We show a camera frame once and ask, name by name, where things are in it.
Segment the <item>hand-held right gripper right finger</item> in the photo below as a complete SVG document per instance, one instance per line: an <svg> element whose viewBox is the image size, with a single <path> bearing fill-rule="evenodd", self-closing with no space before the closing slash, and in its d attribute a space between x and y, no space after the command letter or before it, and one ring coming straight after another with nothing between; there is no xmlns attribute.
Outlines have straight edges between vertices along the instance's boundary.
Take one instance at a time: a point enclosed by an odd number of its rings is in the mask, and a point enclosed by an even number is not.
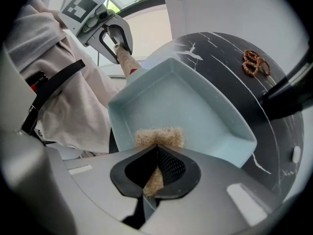
<svg viewBox="0 0 313 235"><path fill-rule="evenodd" d="M233 164L179 147L161 151L184 155L199 166L197 185L184 197L160 201L146 222L150 235L267 235L288 204Z"/></svg>

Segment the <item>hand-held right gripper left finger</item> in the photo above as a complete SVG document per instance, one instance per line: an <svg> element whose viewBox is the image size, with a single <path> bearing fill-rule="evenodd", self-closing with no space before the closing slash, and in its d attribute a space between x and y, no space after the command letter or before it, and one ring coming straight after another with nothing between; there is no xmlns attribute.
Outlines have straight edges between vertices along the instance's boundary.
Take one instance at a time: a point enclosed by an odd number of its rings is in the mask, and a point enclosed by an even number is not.
<svg viewBox="0 0 313 235"><path fill-rule="evenodd" d="M79 188L100 209L121 221L134 214L137 200L123 196L110 179L112 167L145 147L127 151L64 161Z"/></svg>

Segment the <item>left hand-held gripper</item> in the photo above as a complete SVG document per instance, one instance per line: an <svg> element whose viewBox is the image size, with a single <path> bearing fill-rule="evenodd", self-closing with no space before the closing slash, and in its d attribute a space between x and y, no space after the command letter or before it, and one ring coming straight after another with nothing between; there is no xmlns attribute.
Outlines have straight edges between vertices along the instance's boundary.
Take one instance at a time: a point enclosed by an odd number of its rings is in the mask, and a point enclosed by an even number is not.
<svg viewBox="0 0 313 235"><path fill-rule="evenodd" d="M94 36L93 47L114 64L119 64L116 54L104 42L107 33L115 44L120 44L130 55L133 53L133 37L129 24L105 6L104 0L69 0L59 17L78 41L88 46Z"/></svg>

